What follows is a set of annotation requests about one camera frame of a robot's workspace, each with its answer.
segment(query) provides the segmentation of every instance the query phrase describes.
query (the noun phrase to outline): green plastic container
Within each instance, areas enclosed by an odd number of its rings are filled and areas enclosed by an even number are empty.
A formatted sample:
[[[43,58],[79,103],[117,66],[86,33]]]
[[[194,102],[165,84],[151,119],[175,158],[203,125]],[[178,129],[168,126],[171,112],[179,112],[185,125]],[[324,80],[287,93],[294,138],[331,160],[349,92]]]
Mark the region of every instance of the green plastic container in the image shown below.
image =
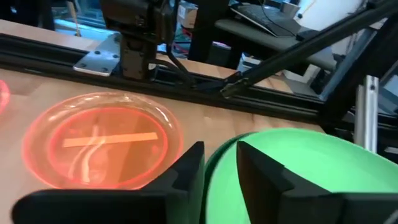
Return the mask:
[[[303,129],[271,129],[239,140],[330,192],[398,192],[396,164],[333,136]],[[217,162],[205,203],[207,224],[250,223],[239,186],[236,141]]]

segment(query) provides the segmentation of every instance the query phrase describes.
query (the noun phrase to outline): petri dish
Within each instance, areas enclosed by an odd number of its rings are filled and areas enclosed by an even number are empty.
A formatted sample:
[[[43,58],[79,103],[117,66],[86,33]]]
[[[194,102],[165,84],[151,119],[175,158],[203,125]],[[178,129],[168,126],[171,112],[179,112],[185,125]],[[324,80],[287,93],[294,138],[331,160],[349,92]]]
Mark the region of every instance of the petri dish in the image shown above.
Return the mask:
[[[10,90],[7,86],[7,83],[3,80],[0,80],[0,114],[4,111],[6,106],[10,100]]]
[[[27,168],[58,189],[139,189],[181,155],[179,124],[131,93],[90,93],[40,115],[25,135]]]
[[[330,192],[397,193],[398,166],[342,139],[303,129],[272,129],[245,141],[287,169]],[[206,223],[250,223],[239,186],[236,142],[218,161],[208,184]]]

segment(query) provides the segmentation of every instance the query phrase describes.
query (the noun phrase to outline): wooden table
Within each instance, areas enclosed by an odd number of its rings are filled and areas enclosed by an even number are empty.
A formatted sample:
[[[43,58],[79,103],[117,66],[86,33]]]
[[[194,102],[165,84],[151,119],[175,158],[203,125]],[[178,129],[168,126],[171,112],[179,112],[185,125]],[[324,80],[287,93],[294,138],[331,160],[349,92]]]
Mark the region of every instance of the wooden table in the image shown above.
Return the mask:
[[[94,49],[99,44],[95,40],[6,21],[0,21],[0,32],[82,50]],[[227,68],[188,60],[182,60],[182,63],[191,72],[217,77],[226,77],[234,72]],[[32,191],[48,188],[26,169],[22,161],[21,144],[25,131],[31,122],[47,108],[67,98],[85,93],[112,90],[9,70],[0,70],[0,79],[9,85],[11,92],[10,102],[0,114],[0,176],[2,188],[0,223],[10,223],[9,211],[17,199]],[[263,80],[258,85],[280,91],[290,91],[289,87],[279,77]],[[147,97],[167,107],[179,120],[183,131],[184,149],[188,149],[196,141],[205,142],[206,158],[226,140],[242,133],[279,127],[322,131],[319,126],[312,124],[153,96]]]

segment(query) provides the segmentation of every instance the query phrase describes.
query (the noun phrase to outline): metal pole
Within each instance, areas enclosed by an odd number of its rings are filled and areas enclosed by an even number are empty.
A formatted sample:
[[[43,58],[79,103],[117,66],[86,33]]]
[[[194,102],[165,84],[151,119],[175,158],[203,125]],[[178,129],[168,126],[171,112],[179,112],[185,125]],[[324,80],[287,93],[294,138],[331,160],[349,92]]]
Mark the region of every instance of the metal pole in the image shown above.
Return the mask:
[[[377,154],[377,116],[379,111],[379,79],[367,75],[358,87],[354,142]]]

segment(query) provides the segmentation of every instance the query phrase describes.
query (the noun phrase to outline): orange strip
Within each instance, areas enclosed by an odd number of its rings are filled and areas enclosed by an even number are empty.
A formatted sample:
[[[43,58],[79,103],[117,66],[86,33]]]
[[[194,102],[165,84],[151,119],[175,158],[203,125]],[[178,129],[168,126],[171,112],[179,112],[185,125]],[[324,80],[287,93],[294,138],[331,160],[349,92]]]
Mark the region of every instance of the orange strip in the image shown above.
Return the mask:
[[[157,139],[158,137],[156,133],[118,134],[112,136],[65,139],[63,141],[63,147],[112,144],[112,143],[134,142],[134,141],[149,141]]]

